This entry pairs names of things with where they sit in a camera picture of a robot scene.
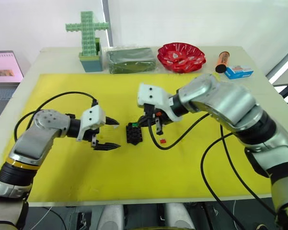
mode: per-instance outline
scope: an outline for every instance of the black lego piece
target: black lego piece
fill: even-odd
[[[127,131],[127,143],[131,143],[133,145],[137,145],[138,143],[143,141],[142,130],[140,127],[136,127],[133,123],[129,123],[126,126]]]

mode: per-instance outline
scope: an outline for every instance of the red decorative plate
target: red decorative plate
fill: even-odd
[[[158,60],[175,73],[196,71],[206,62],[205,54],[200,49],[186,43],[165,44],[158,52]]]

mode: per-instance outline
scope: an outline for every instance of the orange bottle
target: orange bottle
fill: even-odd
[[[227,66],[228,66],[229,56],[230,54],[227,51],[220,53],[219,59],[215,67],[215,71],[217,73],[224,73],[226,71]]]

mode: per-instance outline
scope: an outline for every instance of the green building blocks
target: green building blocks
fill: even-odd
[[[82,52],[79,53],[80,62],[85,72],[102,71],[100,39],[95,37],[95,30],[106,30],[109,23],[94,23],[92,11],[81,12],[81,23],[66,24],[66,31],[81,31]]]

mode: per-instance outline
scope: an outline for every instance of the black wire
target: black wire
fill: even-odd
[[[57,212],[53,211],[52,209],[50,209],[50,212],[52,212],[53,214],[57,215],[57,217],[60,218],[60,220],[62,221],[62,223],[64,225],[64,229],[67,230],[67,227],[66,227],[66,224],[65,224],[65,221],[63,220],[63,218]]]
[[[240,223],[240,221],[232,214],[232,212],[224,205],[224,203],[218,198],[218,196],[215,194],[215,192],[213,191],[213,189],[211,188],[211,186],[209,185],[206,176],[205,176],[205,172],[203,169],[204,166],[204,160],[205,157],[208,153],[208,151],[210,150],[210,148],[212,148],[216,143],[218,143],[219,141],[221,141],[224,138],[227,138],[229,136],[231,136],[232,133],[229,133],[227,135],[224,135],[223,137],[218,138],[216,141],[214,141],[212,144],[209,145],[209,147],[207,147],[206,151],[204,152],[204,154],[202,155],[201,158],[201,162],[200,162],[200,171],[201,171],[201,175],[202,175],[202,179],[204,180],[208,190],[210,191],[210,193],[213,195],[213,197],[216,199],[216,201],[219,203],[219,205],[226,211],[226,213],[237,223],[238,226],[240,226],[240,228],[242,230],[246,230],[245,227]]]
[[[209,215],[209,211],[207,210],[207,205],[206,205],[205,202],[202,202],[202,207],[203,207],[203,210],[204,210],[204,212],[205,212],[205,214],[206,214],[207,223],[209,224],[210,230],[214,230],[213,224],[212,224],[212,220],[211,220],[211,217],[210,217],[210,215]]]
[[[222,125],[220,125],[220,134],[221,136],[223,137],[224,136],[224,132],[223,132],[223,127]],[[248,185],[243,181],[243,179],[240,177],[239,173],[236,171],[234,165],[233,165],[233,162],[231,160],[231,157],[230,157],[230,154],[229,154],[229,151],[227,149],[227,145],[226,145],[226,141],[225,139],[222,139],[222,143],[224,145],[224,149],[225,149],[225,152],[226,152],[226,155],[227,155],[227,158],[228,158],[228,161],[230,163],[230,166],[232,168],[232,170],[234,171],[236,177],[240,180],[241,184],[244,185],[244,187],[248,190],[248,192],[250,192],[251,195],[253,195],[253,197],[263,206],[267,209],[267,211],[269,211],[271,214],[273,214],[274,216],[276,216],[276,212],[271,209],[266,203],[264,203],[264,201],[262,199],[260,199],[256,193],[254,193],[253,190],[251,190],[250,187],[248,187]]]
[[[202,121],[207,116],[209,116],[209,114],[205,114],[201,118],[196,120],[173,144],[171,144],[171,145],[169,145],[167,147],[163,147],[163,146],[158,144],[157,140],[155,139],[155,137],[153,135],[153,131],[152,131],[152,127],[151,127],[151,119],[148,119],[147,123],[148,123],[148,129],[149,129],[149,133],[150,133],[151,139],[152,139],[153,143],[155,144],[155,146],[158,147],[159,149],[161,149],[161,150],[169,150],[170,148],[172,148],[173,146],[178,144],[178,142],[180,140],[182,140],[192,130],[192,128],[194,128],[200,121]]]
[[[85,92],[69,91],[69,92],[60,93],[60,94],[58,94],[58,95],[56,95],[56,96],[53,96],[53,97],[49,98],[48,100],[46,100],[44,103],[42,103],[42,104],[35,110],[33,116],[31,117],[31,119],[30,119],[30,121],[29,121],[29,123],[28,123],[28,125],[27,125],[26,130],[31,126],[32,121],[33,121],[33,117],[35,116],[35,114],[36,114],[38,111],[40,111],[41,108],[43,108],[44,105],[46,105],[46,104],[49,103],[50,101],[52,101],[52,100],[54,100],[54,99],[56,99],[56,98],[58,98],[58,97],[60,97],[60,96],[64,96],[64,95],[66,95],[66,94],[82,94],[82,95],[85,95],[85,96],[88,96],[88,97],[92,98],[92,105],[93,105],[94,103],[97,103],[97,100],[96,100],[93,96],[91,96],[90,94],[85,93]]]
[[[14,140],[15,142],[17,141],[17,129],[19,127],[19,125],[21,124],[21,122],[26,119],[29,115],[35,113],[35,111],[31,111],[29,113],[27,113],[26,115],[24,115],[22,118],[20,118],[20,120],[16,123],[15,128],[14,128]]]

